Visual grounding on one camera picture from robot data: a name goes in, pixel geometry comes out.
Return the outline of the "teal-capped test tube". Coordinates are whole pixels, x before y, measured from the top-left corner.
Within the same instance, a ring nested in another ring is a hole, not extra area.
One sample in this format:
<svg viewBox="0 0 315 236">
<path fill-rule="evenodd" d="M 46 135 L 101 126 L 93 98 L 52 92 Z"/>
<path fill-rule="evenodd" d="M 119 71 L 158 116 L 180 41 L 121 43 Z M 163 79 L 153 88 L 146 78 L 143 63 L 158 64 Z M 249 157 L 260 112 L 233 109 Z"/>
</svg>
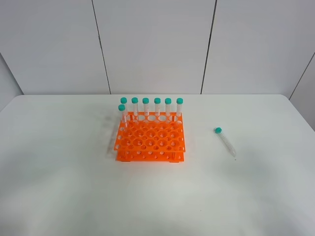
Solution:
<svg viewBox="0 0 315 236">
<path fill-rule="evenodd" d="M 231 142 L 228 140 L 228 138 L 225 136 L 223 130 L 221 127 L 215 127 L 214 128 L 214 133 L 219 137 L 227 151 L 234 157 L 236 158 L 236 150 L 234 146 L 231 144 Z"/>
<path fill-rule="evenodd" d="M 128 111 L 125 107 L 124 104 L 120 104 L 118 106 L 119 111 L 121 112 L 121 122 L 124 125 L 124 127 L 127 127 L 127 116 L 128 116 Z"/>
</svg>

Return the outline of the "row test tube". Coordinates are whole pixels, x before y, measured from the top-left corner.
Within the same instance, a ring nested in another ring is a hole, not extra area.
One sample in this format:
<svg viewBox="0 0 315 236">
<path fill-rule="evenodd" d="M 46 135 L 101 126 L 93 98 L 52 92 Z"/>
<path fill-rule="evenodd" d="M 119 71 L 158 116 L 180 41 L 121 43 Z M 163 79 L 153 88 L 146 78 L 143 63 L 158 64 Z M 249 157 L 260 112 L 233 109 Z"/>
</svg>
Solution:
<svg viewBox="0 0 315 236">
<path fill-rule="evenodd" d="M 144 115 L 148 116 L 149 115 L 149 98 L 145 97 L 142 99 L 143 102 L 143 107 L 144 107 Z"/>
<path fill-rule="evenodd" d="M 127 109 L 127 98 L 126 97 L 122 97 L 120 99 L 120 102 L 122 105 L 124 105 L 125 110 L 124 110 L 124 115 L 127 116 L 128 115 L 128 109 Z"/>
<path fill-rule="evenodd" d="M 132 105 L 133 105 L 133 115 L 135 117 L 138 116 L 138 98 L 137 97 L 133 97 L 131 99 Z"/>
<path fill-rule="evenodd" d="M 154 99 L 154 104 L 155 104 L 155 116 L 156 116 L 156 117 L 159 117 L 159 115 L 160 115 L 160 103 L 161 103 L 160 98 L 156 97 L 156 98 Z"/>
<path fill-rule="evenodd" d="M 166 98 L 165 99 L 165 114 L 167 117 L 170 116 L 170 113 L 171 113 L 171 98 Z"/>
<path fill-rule="evenodd" d="M 182 105 L 183 105 L 183 98 L 177 98 L 177 110 L 176 110 L 176 116 L 180 117 L 182 115 Z"/>
</svg>

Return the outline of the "orange test tube rack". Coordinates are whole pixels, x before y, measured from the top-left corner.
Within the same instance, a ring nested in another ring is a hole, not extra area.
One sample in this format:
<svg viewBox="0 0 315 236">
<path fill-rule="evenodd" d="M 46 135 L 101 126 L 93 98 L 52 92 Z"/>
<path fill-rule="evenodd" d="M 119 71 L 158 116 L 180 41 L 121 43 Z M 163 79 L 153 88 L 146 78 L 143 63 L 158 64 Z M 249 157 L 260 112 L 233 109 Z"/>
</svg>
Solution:
<svg viewBox="0 0 315 236">
<path fill-rule="evenodd" d="M 186 152 L 183 117 L 171 112 L 155 116 L 150 112 L 134 116 L 128 112 L 126 122 L 120 121 L 114 144 L 116 160 L 121 162 L 172 162 L 184 161 Z"/>
</svg>

